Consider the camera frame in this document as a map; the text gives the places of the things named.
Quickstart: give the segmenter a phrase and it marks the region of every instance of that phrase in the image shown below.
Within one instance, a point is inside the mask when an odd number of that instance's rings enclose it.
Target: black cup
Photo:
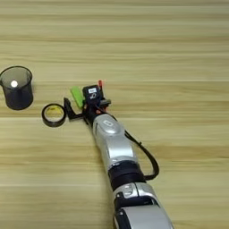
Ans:
[[[4,90],[5,103],[13,110],[29,107],[33,101],[32,73],[28,68],[13,66],[0,74],[0,85]]]

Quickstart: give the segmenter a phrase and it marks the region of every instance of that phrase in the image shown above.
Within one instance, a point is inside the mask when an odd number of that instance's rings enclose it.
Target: wooden table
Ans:
[[[160,164],[150,183],[175,228],[227,229],[228,19],[228,0],[1,0],[0,69],[30,68],[35,99],[16,112],[1,91],[0,228],[112,228],[89,128],[40,116],[102,79],[110,113]]]

